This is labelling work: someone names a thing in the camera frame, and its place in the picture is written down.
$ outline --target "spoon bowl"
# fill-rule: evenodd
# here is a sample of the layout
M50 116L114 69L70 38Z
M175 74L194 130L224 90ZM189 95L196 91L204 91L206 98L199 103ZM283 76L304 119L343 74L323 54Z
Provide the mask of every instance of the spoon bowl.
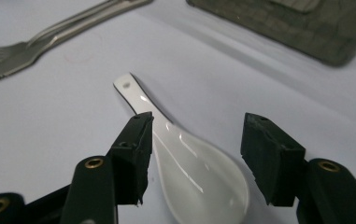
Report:
M115 88L138 113L151 111L164 197L179 223L242 223L249 188L237 165L220 150L174 125L151 102L131 74Z

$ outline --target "black plastic part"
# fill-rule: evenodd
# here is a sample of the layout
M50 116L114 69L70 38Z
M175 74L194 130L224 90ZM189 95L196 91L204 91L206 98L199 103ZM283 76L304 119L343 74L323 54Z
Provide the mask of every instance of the black plastic part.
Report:
M117 204L143 203L152 152L152 121L151 112L132 117L107 153L114 168Z
M142 202L147 188L152 120L151 112L132 117L105 157L78 165L72 185L26 206L19 194L0 194L8 205L0 212L0 224L117 223L117 204ZM102 166L84 169L92 159L102 159Z
M356 0L187 2L332 66L356 54Z
M24 201L20 194L0 194L0 223L22 223Z
M27 204L25 207L25 223L59 223L69 188L70 185Z
M267 204L292 206L306 150L271 120L247 113L241 154Z
M356 179L346 167L335 161L312 160L306 184L323 223L356 223Z
M305 204L300 201L297 206L296 215L300 224L323 224L320 212L313 202Z
M96 156L81 161L76 167L60 223L117 223L113 185L108 157Z

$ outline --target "fork handle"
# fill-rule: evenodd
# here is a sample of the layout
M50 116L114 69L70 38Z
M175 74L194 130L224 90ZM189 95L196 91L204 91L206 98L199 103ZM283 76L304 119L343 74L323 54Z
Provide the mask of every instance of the fork handle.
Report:
M110 7L107 7L82 21L78 21L73 25L63 29L61 32L53 36L49 47L52 48L65 40L80 34L81 32L93 27L94 25L106 21L112 17L122 14L125 11L135 7L143 6L150 3L152 0L122 0Z
M41 39L44 39L50 35L55 34L55 31L61 30L63 27L71 25L73 22L76 22L76 21L79 21L86 17L89 17L92 14L105 9L106 7L110 7L114 4L116 4L118 1L119 0L107 0L106 2L102 2L94 7L91 7L84 11L81 11L78 14L71 16L63 21L59 21L58 23L53 24L52 26L42 30L40 33L38 33L34 37L32 37L29 40L27 47L32 46L37 40L41 40Z

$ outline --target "white tablecloth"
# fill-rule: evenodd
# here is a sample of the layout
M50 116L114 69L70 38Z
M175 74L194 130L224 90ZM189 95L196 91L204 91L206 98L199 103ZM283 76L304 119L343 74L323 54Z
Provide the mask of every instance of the white tablecloth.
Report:
M0 1L0 46L28 40L100 0ZM356 57L332 68L242 27L156 0L76 36L0 81L0 192L26 202L70 183L76 164L104 155L134 112L113 88L132 72L175 123L235 159L249 181L246 223L297 223L267 206L241 159L244 114L259 114L356 176ZM120 223L176 223L154 155L144 204Z

